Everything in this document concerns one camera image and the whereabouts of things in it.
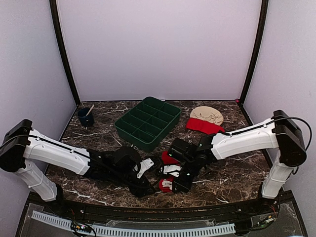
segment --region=white bracket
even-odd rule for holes
[[[140,170],[139,170],[138,174],[136,175],[137,178],[140,179],[143,176],[143,174],[145,173],[145,171],[149,170],[150,167],[152,167],[153,165],[154,165],[154,162],[150,158],[145,159],[142,162],[140,162]]]
[[[164,174],[171,174],[173,175],[174,177],[179,177],[179,172],[182,169],[181,166],[178,166],[178,165],[174,165],[174,164],[171,164],[171,165],[165,165],[163,167],[163,173]]]

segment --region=red cloth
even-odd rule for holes
[[[168,152],[162,152],[162,156],[161,156],[162,162],[163,164],[179,164],[179,161],[177,161],[176,159],[168,156]]]
[[[225,132],[221,126],[197,118],[190,118],[187,122],[186,128],[194,131],[200,131],[206,133],[207,135],[216,134],[220,131]]]
[[[170,193],[170,192],[172,192],[172,181],[173,181],[173,176],[172,175],[170,175],[166,179],[160,179],[160,181],[159,181],[159,189],[163,193]]]
[[[179,164],[179,161],[176,159],[168,156],[168,152],[162,152],[161,159],[164,165],[171,165],[171,164]],[[160,179],[159,181],[159,189],[163,193],[169,193],[172,192],[172,182],[174,177],[172,175],[169,175],[168,178]]]

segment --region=black metal frame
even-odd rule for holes
[[[239,99],[241,104],[244,104],[244,102],[246,100],[247,93],[249,91],[251,80],[253,77],[253,73],[255,71],[257,59],[259,56],[259,50],[260,50],[260,46],[261,46],[262,36],[263,36],[263,30],[265,27],[265,22],[266,22],[266,17],[267,17],[267,12],[268,12],[268,3],[269,3],[269,0],[262,0],[262,3],[261,3],[261,10],[260,10],[260,17],[259,17],[256,40],[255,40],[255,44],[253,46],[253,51],[252,51],[252,55],[251,55],[251,59],[250,59],[250,64],[249,64],[246,80],[245,80],[245,83],[243,85],[243,89],[242,89],[240,99]]]
[[[69,124],[70,124],[71,120],[73,119],[75,113],[77,112],[78,108],[79,108],[79,105],[76,106],[76,108],[75,108],[73,114],[71,115],[70,119],[68,120],[68,123],[67,123],[66,127],[64,128],[63,133],[62,133],[61,136],[60,136],[60,139],[59,139],[60,142],[61,142],[61,140],[63,139],[63,137],[64,137],[64,135],[65,135],[65,132],[67,131],[67,128],[69,127]]]
[[[54,29],[55,29],[55,34],[56,34],[56,39],[58,43],[58,48],[59,48],[59,53],[61,60],[64,65],[64,70],[66,73],[66,77],[69,83],[70,90],[73,94],[73,98],[75,100],[76,105],[78,106],[80,104],[80,98],[76,89],[75,81],[73,78],[73,74],[70,69],[67,53],[66,53],[66,48],[63,40],[63,34],[61,31],[60,27],[60,22],[59,22],[59,17],[58,17],[58,9],[57,9],[57,2],[56,0],[49,0],[50,4],[50,11],[51,11],[51,17],[53,19],[53,24],[54,24]]]

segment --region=wooden stick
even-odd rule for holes
[[[89,115],[89,113],[91,112],[91,110],[94,108],[94,105],[91,106],[91,108],[89,109],[88,113],[86,114],[86,116]]]

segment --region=black wire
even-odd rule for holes
[[[80,222],[80,221],[76,221],[76,222],[77,222],[78,224],[83,224],[83,225],[87,226],[88,229],[90,229],[90,230],[94,233],[94,237],[97,237],[97,233],[95,232],[95,230],[94,230],[91,226],[89,226],[89,225],[86,224],[86,223]],[[82,233],[77,232],[76,229],[73,229],[72,231],[74,231],[78,237],[85,237],[85,236],[87,236],[87,235],[85,235],[85,234],[82,234]]]
[[[308,141],[308,144],[307,146],[305,147],[305,150],[307,151],[307,149],[310,147],[310,144],[312,142],[312,137],[313,137],[313,132],[312,132],[312,128],[311,126],[309,125],[308,122],[306,122],[304,119],[302,118],[298,118],[298,117],[286,117],[286,118],[278,118],[278,119],[274,119],[268,123],[265,123],[263,125],[259,125],[259,126],[256,126],[256,127],[252,127],[252,128],[249,128],[249,129],[246,129],[246,130],[243,130],[243,131],[238,131],[238,132],[232,132],[232,133],[229,133],[229,132],[220,132],[224,135],[227,135],[227,136],[234,136],[234,135],[238,135],[238,134],[242,134],[242,133],[245,133],[245,132],[249,132],[249,131],[252,131],[252,130],[255,130],[257,128],[260,128],[260,127],[263,127],[263,126],[266,126],[266,125],[269,125],[271,123],[274,123],[274,122],[277,122],[277,121],[280,121],[280,120],[286,120],[286,119],[294,119],[294,120],[299,120],[301,122],[303,122],[304,124],[306,124],[306,126],[308,127],[309,131],[310,131],[310,139]]]
[[[62,146],[62,145],[57,144],[57,143],[55,143],[55,142],[52,142],[52,141],[49,141],[49,140],[46,140],[46,139],[44,139],[44,138],[41,138],[41,137],[38,137],[38,136],[34,136],[34,135],[31,135],[31,134],[21,134],[21,135],[16,135],[16,136],[14,136],[14,137],[11,137],[9,140],[5,141],[5,142],[0,146],[0,150],[1,150],[3,147],[7,146],[12,140],[14,140],[14,139],[17,138],[17,137],[33,137],[33,138],[39,138],[39,139],[42,140],[42,141],[48,142],[48,143],[50,143],[50,144],[53,144],[53,145],[56,145],[56,146],[59,146],[59,147],[62,147],[62,148],[67,149],[67,150],[71,150],[71,149],[68,148],[68,147]],[[89,156],[86,156],[85,154],[82,154],[82,153],[77,152],[77,151],[74,151],[74,153],[76,153],[76,154],[78,154],[78,155],[81,155],[81,156],[83,156],[83,157],[86,157],[86,158],[88,158],[88,159],[90,159],[90,160],[92,160],[92,161],[98,163],[100,166],[103,166],[104,168],[108,169],[111,173],[113,173],[114,175],[116,175],[119,179],[121,179],[121,181],[122,181],[123,183],[125,183],[125,184],[128,185],[128,186],[132,186],[132,187],[134,187],[134,188],[137,188],[137,189],[150,189],[150,188],[152,188],[153,186],[155,186],[157,183],[159,183],[159,181],[160,181],[160,178],[158,178],[158,180],[156,180],[154,183],[152,183],[152,184],[150,184],[150,185],[148,185],[148,186],[139,186],[139,185],[136,185],[136,184],[133,184],[133,183],[129,182],[129,181],[126,180],[124,177],[122,177],[122,175],[121,175],[119,172],[115,171],[115,170],[112,169],[110,166],[108,166],[108,165],[106,165],[106,164],[104,164],[104,163],[101,163],[99,160],[93,159],[93,158],[91,158],[91,157],[89,157]]]
[[[255,212],[255,213],[251,213],[251,212],[246,212],[246,211],[234,211],[232,213],[235,213],[235,214],[244,214],[244,215],[249,215],[249,216],[255,216],[255,215],[258,215],[259,212]]]
[[[187,163],[194,163],[195,162],[194,159],[193,160],[189,160],[186,156],[182,156],[182,158],[185,159]]]
[[[5,141],[5,143],[3,143],[1,146],[0,146],[0,150],[5,147],[6,145],[8,145],[12,140],[14,140],[15,138],[17,137],[37,137],[37,136],[33,136],[33,135],[29,135],[29,134],[21,134],[21,135],[16,135],[14,137],[11,137],[9,140]]]
[[[74,213],[74,211],[73,211],[72,209],[68,209],[68,211],[71,211],[71,212],[72,212],[72,216],[73,216],[72,218],[69,218],[69,217],[64,217],[64,216],[60,216],[60,215],[56,214],[56,212],[54,212],[54,211],[49,207],[49,205],[46,205],[46,207],[47,207],[54,215],[56,215],[56,216],[58,216],[58,217],[60,217],[60,218],[63,218],[63,219],[66,219],[66,220],[70,220],[70,221],[72,221],[72,223],[73,223],[74,221],[76,221],[76,220],[75,220],[75,213]],[[85,223],[85,222],[80,222],[80,221],[76,221],[76,222],[79,223],[79,224],[88,226],[88,229],[90,229],[90,230],[94,233],[94,237],[97,237],[97,233],[95,232],[95,230],[94,230],[90,225],[88,225],[88,224]],[[83,236],[83,234],[78,233],[75,229],[72,230],[72,231],[74,231],[74,232],[77,234],[77,236],[80,235],[79,237]]]
[[[271,222],[269,222],[269,223],[260,225],[260,226],[264,226],[264,227],[262,227],[262,228],[260,228],[260,227],[258,227],[258,226],[253,226],[253,227],[251,227],[251,228],[249,228],[249,229],[245,229],[245,230],[238,230],[238,229],[236,229],[236,231],[239,231],[239,232],[244,232],[244,231],[245,231],[245,232],[246,232],[246,231],[261,231],[261,230],[266,229],[266,228],[269,227],[270,225],[272,225],[274,222],[275,222],[275,221],[271,221]]]
[[[278,217],[280,215],[281,212],[281,202],[280,202],[280,194],[278,195],[278,212],[277,212],[277,216]]]
[[[293,175],[296,175],[296,174],[297,174],[297,171],[298,171],[299,167],[300,167],[300,166],[296,167],[296,170],[295,170],[295,171],[292,170],[292,174],[293,174]]]

